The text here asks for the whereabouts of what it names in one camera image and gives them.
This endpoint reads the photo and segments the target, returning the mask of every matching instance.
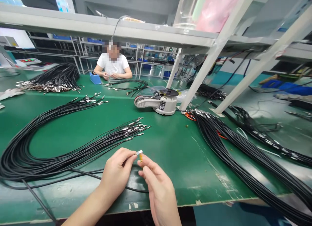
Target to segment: cable bundle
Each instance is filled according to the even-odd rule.
[[[142,135],[148,129],[140,122],[141,118],[109,130],[85,145],[61,156],[53,158],[36,158],[29,152],[29,144],[36,131],[48,122],[64,115],[101,105],[99,96],[84,97],[44,112],[28,123],[10,141],[0,159],[0,178],[2,180],[35,181],[49,178],[65,171],[78,171],[73,168],[94,160],[125,141]]]
[[[193,81],[189,81],[187,86],[191,86]],[[227,97],[227,94],[220,89],[208,86],[206,84],[201,84],[197,90],[197,95],[207,97],[210,99],[219,99],[224,100]]]
[[[78,91],[81,87],[77,84],[79,79],[79,71],[76,65],[72,63],[59,64],[48,71],[16,85],[19,88],[26,90],[35,90],[39,92],[63,92],[63,91]]]
[[[113,90],[127,90],[129,92],[126,93],[126,95],[128,96],[129,94],[132,93],[133,97],[135,95],[135,93],[139,93],[140,91],[142,91],[143,89],[147,88],[149,85],[146,81],[144,80],[139,80],[139,79],[118,79],[116,81],[108,81],[110,83],[105,84],[106,87],[108,87],[108,89],[113,89]],[[111,87],[111,85],[117,85],[117,84],[122,84],[122,83],[127,83],[127,82],[135,82],[138,84],[138,86],[136,87]]]
[[[213,102],[209,101],[209,103],[212,106],[217,107],[217,105],[214,104]],[[230,105],[228,106],[228,108],[235,114],[236,119],[233,118],[226,111],[224,111],[223,114],[233,123],[235,123],[238,127],[242,128],[246,133],[251,135],[253,138],[262,142],[269,148],[272,148],[275,151],[279,152],[280,154],[286,156],[287,158],[290,158],[292,160],[300,162],[301,164],[312,167],[312,157],[289,150],[280,145],[277,141],[272,139],[265,131],[259,130],[259,128],[257,128],[257,123],[255,122],[255,120],[251,118],[248,112],[245,111],[242,107]]]
[[[299,226],[312,224],[312,216],[302,213],[280,200],[273,192],[238,164],[225,148],[218,132],[228,141],[236,145],[248,157],[252,158],[274,174],[278,180],[283,182],[310,210],[312,210],[312,190],[307,185],[290,174],[280,164],[260,151],[247,139],[234,133],[219,118],[199,110],[195,110],[192,117],[196,120],[206,143],[214,153],[230,167],[230,169],[256,194],[256,196],[295,224]]]

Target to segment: person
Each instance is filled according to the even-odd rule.
[[[94,72],[108,80],[112,78],[132,78],[132,72],[129,67],[127,58],[122,55],[120,43],[104,43],[104,50],[97,61]]]
[[[123,192],[130,176],[136,151],[120,148],[106,164],[99,186],[62,226],[93,226]],[[173,184],[161,167],[146,155],[137,164],[139,175],[148,185],[150,210],[156,226],[181,226]]]

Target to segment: clear plastic bag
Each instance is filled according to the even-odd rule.
[[[182,103],[182,101],[184,100],[187,93],[188,93],[188,89],[183,90],[183,91],[179,91],[179,95],[177,96],[178,103]],[[193,101],[193,99],[196,99],[196,98],[197,98],[196,95],[194,95],[191,101]]]

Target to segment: green table surface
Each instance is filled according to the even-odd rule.
[[[19,76],[0,78],[0,92],[14,88],[17,81],[27,80],[39,74],[31,71],[17,71],[21,73]],[[166,85],[166,82],[159,78],[146,80],[150,86]],[[19,130],[40,113],[65,104],[75,97],[101,92],[102,95],[105,95],[105,99],[109,100],[109,103],[66,115],[43,126],[31,141],[31,153],[42,158],[58,156],[85,144],[100,133],[115,128],[126,121],[144,117],[143,123],[151,125],[151,128],[146,130],[143,136],[136,137],[124,143],[123,146],[132,150],[142,149],[147,156],[163,168],[175,187],[178,206],[237,201],[256,197],[216,157],[203,140],[196,124],[181,113],[176,112],[172,116],[165,117],[155,113],[151,108],[136,108],[133,104],[134,98],[127,97],[125,91],[107,90],[103,85],[94,85],[87,75],[82,75],[78,82],[84,85],[80,94],[69,91],[43,95],[39,92],[26,91],[24,95],[1,101],[5,108],[0,110],[0,152],[5,150],[8,142]],[[173,88],[183,87],[184,84],[181,82],[175,81],[173,83]],[[192,103],[199,104],[202,100],[203,98],[200,97]],[[240,95],[234,105],[243,106],[259,122],[281,122],[282,129],[279,132],[271,133],[272,137],[289,149],[312,155],[310,122],[284,113],[285,110],[300,110],[290,108],[285,101],[272,98],[272,94],[256,94],[250,90],[246,90]],[[211,112],[211,106],[208,103],[204,103],[200,108]],[[221,119],[236,130],[234,124],[226,118]],[[254,140],[252,142],[260,148],[274,152]],[[289,190],[270,173],[251,161],[227,141],[224,143],[231,155],[275,194],[289,193]],[[103,168],[106,160],[118,148],[84,165],[81,170],[91,171]],[[274,154],[268,154],[307,185],[312,186],[311,169],[298,166]],[[139,169],[137,165],[133,165],[128,186],[147,189],[144,180],[137,173]],[[30,185],[44,182],[31,182]],[[57,218],[67,218],[98,184],[99,180],[83,176],[38,188],[34,191]],[[23,186],[22,183],[13,183],[13,185]],[[28,190],[11,190],[0,185],[0,199],[0,224],[38,222],[38,220],[48,219],[48,216]],[[107,213],[149,208],[148,194],[125,190]]]

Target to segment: metal terminal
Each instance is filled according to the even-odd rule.
[[[143,153],[143,151],[142,151],[142,150],[139,150],[139,151],[136,152],[136,155],[139,155],[139,154],[141,154],[141,153]]]

